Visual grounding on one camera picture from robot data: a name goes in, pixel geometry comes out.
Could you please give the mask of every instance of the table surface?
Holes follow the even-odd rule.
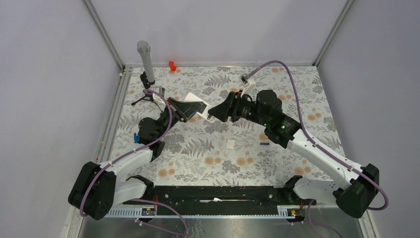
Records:
[[[243,88],[239,76],[255,67],[168,67],[154,68],[156,84],[166,89],[165,97],[183,100],[192,92],[212,106],[223,102],[230,91]],[[325,93],[314,66],[290,67],[302,107],[305,127],[320,141],[344,155]],[[114,138],[110,159],[133,149],[133,134],[141,118],[157,119],[159,108],[142,101],[142,68],[134,68]],[[283,67],[265,67],[253,76],[258,91],[272,89],[283,102],[285,114],[298,120],[296,100],[290,79]],[[243,119],[232,123],[209,123],[194,116],[178,122],[163,138],[162,154],[130,175],[142,175],[156,185],[284,185],[293,175],[330,180],[307,159],[270,142],[264,127]],[[234,149],[226,148],[235,140]]]

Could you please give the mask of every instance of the red clip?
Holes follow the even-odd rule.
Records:
[[[171,68],[172,71],[176,70],[176,66],[173,64],[173,61],[169,62],[169,67]]]

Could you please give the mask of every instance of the white wall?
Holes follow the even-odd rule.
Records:
[[[313,62],[346,0],[92,0],[126,64]]]
[[[318,68],[346,156],[380,170],[381,238],[419,236],[419,12],[418,0],[356,1]]]
[[[0,237],[55,238],[118,69],[81,0],[0,3]]]

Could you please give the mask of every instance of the purple cable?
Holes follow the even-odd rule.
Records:
[[[352,168],[350,165],[346,164],[344,161],[340,160],[339,158],[337,158],[336,156],[334,156],[333,154],[331,154],[329,151],[327,151],[322,146],[316,144],[315,141],[312,139],[312,137],[309,136],[308,131],[306,130],[306,128],[305,128],[305,126],[303,124],[302,112],[301,112],[301,107],[300,107],[300,103],[299,103],[298,91],[296,90],[295,81],[293,80],[292,73],[290,72],[289,68],[287,67],[287,65],[285,63],[283,63],[283,62],[281,62],[279,60],[268,61],[266,63],[263,63],[260,67],[254,69],[251,73],[248,74],[248,77],[253,76],[260,69],[262,69],[263,67],[265,67],[265,66],[267,66],[267,65],[269,65],[271,63],[279,63],[279,64],[281,64],[282,66],[284,66],[284,68],[286,69],[287,73],[289,74],[290,82],[292,83],[292,87],[293,87],[293,92],[295,93],[295,97],[296,97],[296,104],[297,104],[297,107],[298,107],[299,122],[300,122],[300,124],[302,126],[302,131],[305,134],[306,138],[312,144],[314,144],[318,149],[320,149],[322,152],[324,152],[326,155],[328,155],[330,158],[332,158],[333,160],[337,161],[339,164],[341,164],[342,166],[346,167],[347,169],[354,171],[359,176],[362,176],[364,179],[366,179],[368,182],[370,182],[376,189],[378,189],[378,191],[382,194],[383,199],[385,200],[385,202],[384,202],[384,204],[383,204],[382,207],[368,207],[369,210],[381,211],[381,210],[386,209],[388,207],[388,204],[389,204],[388,196],[386,195],[385,191],[377,183],[375,183],[373,180],[371,180],[368,176],[364,175],[362,172],[359,172],[358,170]]]
[[[155,205],[160,205],[160,206],[166,207],[167,209],[169,209],[173,213],[175,213],[179,218],[181,218],[181,221],[182,221],[182,223],[184,224],[184,227],[185,227],[185,231],[183,233],[174,232],[174,231],[168,230],[166,228],[159,227],[159,226],[156,226],[156,225],[152,225],[152,224],[149,224],[149,223],[141,223],[142,225],[146,225],[146,226],[149,226],[149,227],[154,227],[154,228],[157,228],[159,230],[166,231],[168,233],[178,235],[178,236],[185,236],[186,234],[188,234],[188,226],[187,226],[187,223],[186,223],[185,219],[181,216],[181,214],[179,214],[177,211],[175,211],[175,209],[171,208],[170,206],[168,206],[166,204],[163,204],[163,203],[160,203],[160,202],[148,201],[148,200],[143,200],[143,199],[131,199],[131,201],[145,202],[145,203],[150,203],[150,204],[155,204]]]
[[[169,129],[170,129],[170,126],[171,126],[171,122],[172,122],[172,110],[171,110],[171,108],[170,108],[170,105],[169,105],[169,103],[165,100],[165,97],[164,96],[162,96],[161,94],[159,94],[159,93],[157,93],[157,92],[155,92],[155,91],[152,91],[152,90],[149,90],[149,89],[144,89],[143,90],[143,93],[144,94],[156,94],[156,95],[158,95],[164,102],[165,102],[165,104],[166,104],[166,107],[168,108],[168,110],[169,110],[169,124],[168,124],[168,127],[166,128],[166,130],[165,130],[165,132],[159,137],[159,138],[157,138],[155,141],[152,141],[151,143],[149,143],[149,144],[147,144],[147,145],[144,145],[144,146],[142,146],[142,147],[140,147],[140,148],[138,148],[138,149],[136,149],[136,152],[137,151],[140,151],[140,150],[143,150],[143,149],[145,149],[145,148],[148,148],[149,146],[151,146],[151,145],[153,145],[153,144],[155,144],[155,143],[157,143],[158,141],[160,141],[167,133],[168,133],[168,131],[169,131]],[[134,153],[134,151],[132,150],[132,151],[130,151],[130,152],[127,152],[127,153],[125,153],[125,154],[123,154],[123,155],[121,155],[120,157],[118,157],[117,159],[115,159],[113,162],[112,162],[112,164],[114,165],[115,163],[117,163],[118,161],[120,161],[120,160],[122,160],[123,158],[125,158],[126,156],[128,156],[128,155],[131,155],[131,154],[133,154]],[[83,212],[83,208],[85,207],[85,202],[86,202],[86,198],[88,197],[88,195],[89,195],[89,192],[91,191],[91,189],[92,189],[92,187],[93,187],[93,185],[95,184],[95,182],[96,182],[96,180],[98,180],[98,178],[99,178],[99,176],[101,176],[101,174],[106,170],[106,169],[108,169],[109,167],[111,167],[111,164],[107,164],[107,165],[105,165],[96,175],[95,175],[95,177],[93,178],[93,180],[92,180],[92,182],[89,184],[89,186],[88,186],[88,188],[86,189],[86,192],[85,192],[85,195],[83,196],[83,199],[82,199],[82,202],[81,202],[81,204],[80,204],[80,216],[82,216],[82,217],[86,217],[87,215]]]
[[[318,230],[317,229],[315,229],[315,227],[314,227],[314,225],[319,225],[319,226],[323,226],[323,227],[326,227],[326,228],[330,228],[331,230],[333,230],[334,232],[336,232],[337,233],[337,235],[339,236],[339,237],[341,237],[341,238],[343,238],[343,235],[337,230],[337,229],[335,229],[334,227],[332,227],[332,226],[330,226],[330,225],[328,225],[328,224],[326,224],[326,223],[321,223],[321,222],[313,222],[312,221],[312,219],[311,219],[311,205],[312,205],[312,203],[314,202],[315,200],[311,200],[311,202],[309,203],[309,205],[308,205],[308,219],[309,219],[309,221],[308,222],[287,222],[287,223],[280,223],[279,225],[281,225],[281,226],[285,226],[285,225],[290,225],[290,224],[292,224],[292,225],[303,225],[303,224],[310,224],[311,225],[311,227],[312,227],[312,229],[315,231],[315,233],[319,236],[319,237],[321,237],[321,238],[324,238],[319,232],[318,232]]]

